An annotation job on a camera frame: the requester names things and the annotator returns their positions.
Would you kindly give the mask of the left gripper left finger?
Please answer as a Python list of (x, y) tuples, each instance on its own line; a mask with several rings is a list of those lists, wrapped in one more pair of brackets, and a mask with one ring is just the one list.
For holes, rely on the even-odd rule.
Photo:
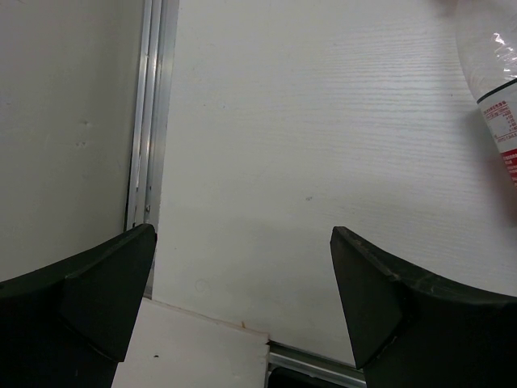
[(150, 224), (1, 283), (3, 387), (110, 387), (153, 264)]

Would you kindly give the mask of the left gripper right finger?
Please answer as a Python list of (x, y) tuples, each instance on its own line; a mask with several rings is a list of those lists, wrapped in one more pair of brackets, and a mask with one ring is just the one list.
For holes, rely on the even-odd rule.
[(436, 275), (343, 226), (330, 250), (367, 386), (515, 386), (514, 297)]

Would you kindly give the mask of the red label plastic bottle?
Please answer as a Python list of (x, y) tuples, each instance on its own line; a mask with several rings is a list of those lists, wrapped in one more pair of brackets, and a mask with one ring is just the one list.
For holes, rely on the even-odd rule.
[(459, 1), (456, 47), (502, 224), (516, 223), (516, 2)]

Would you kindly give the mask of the left aluminium frame rail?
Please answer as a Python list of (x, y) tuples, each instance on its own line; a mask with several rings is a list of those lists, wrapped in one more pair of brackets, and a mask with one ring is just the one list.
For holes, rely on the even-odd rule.
[(158, 228), (179, 1), (145, 1), (124, 228)]

